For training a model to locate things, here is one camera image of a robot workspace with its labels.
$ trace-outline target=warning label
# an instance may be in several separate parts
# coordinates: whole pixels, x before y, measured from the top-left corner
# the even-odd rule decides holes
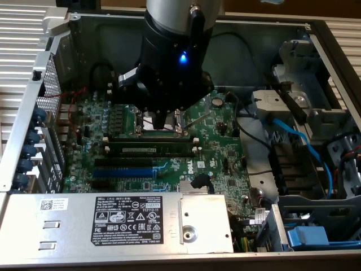
[[[163,244],[161,196],[96,197],[91,242],[95,246]]]

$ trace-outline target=black connector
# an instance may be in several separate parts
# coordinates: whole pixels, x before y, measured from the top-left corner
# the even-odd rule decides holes
[[[201,189],[203,186],[207,186],[210,194],[214,194],[214,186],[210,181],[208,174],[202,173],[194,178],[194,181],[191,182],[191,186],[194,189]]]

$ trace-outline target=robotic arm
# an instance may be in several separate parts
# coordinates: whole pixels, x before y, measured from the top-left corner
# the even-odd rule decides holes
[[[214,85],[202,64],[220,5],[221,0],[147,0],[138,65],[119,77],[114,102],[134,104],[148,112],[154,129],[162,129],[168,114],[210,93]]]

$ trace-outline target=red wire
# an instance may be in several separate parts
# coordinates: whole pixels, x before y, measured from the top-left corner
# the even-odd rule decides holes
[[[73,125],[73,123],[72,123],[72,121],[71,121],[70,110],[71,110],[72,105],[73,105],[73,103],[74,103],[74,100],[77,98],[77,96],[80,95],[80,94],[82,94],[82,93],[84,93],[85,91],[86,91],[86,87],[83,87],[80,91],[78,91],[78,92],[76,92],[76,93],[75,93],[75,92],[72,92],[72,94],[75,93],[75,95],[73,96],[72,101],[70,102],[70,105],[69,105],[69,109],[68,109],[68,120],[69,120],[70,126],[72,127],[72,130],[73,130],[74,133],[77,133],[77,132],[75,131],[74,125]]]
[[[72,105],[73,105],[75,99],[78,97],[78,95],[84,93],[85,91],[86,91],[86,87],[84,86],[84,87],[83,87],[80,91],[78,91],[78,92],[71,91],[71,92],[65,92],[65,93],[61,93],[61,94],[57,94],[57,95],[44,96],[44,98],[55,98],[55,97],[65,97],[65,96],[67,96],[68,94],[73,95],[73,98],[72,98],[72,100],[71,100],[71,102],[70,102],[70,105],[69,105],[69,108],[68,108],[68,120],[69,120],[69,123],[70,123],[71,128],[72,128],[72,130],[73,130],[74,133],[76,133],[76,131],[75,131],[74,125],[73,125],[73,123],[72,123],[72,121],[71,121],[70,110],[71,110],[71,108],[72,108]]]

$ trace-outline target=blue led light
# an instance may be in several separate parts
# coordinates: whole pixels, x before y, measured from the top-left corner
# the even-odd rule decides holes
[[[179,62],[180,62],[180,64],[186,64],[188,62],[188,59],[185,54],[180,56]]]

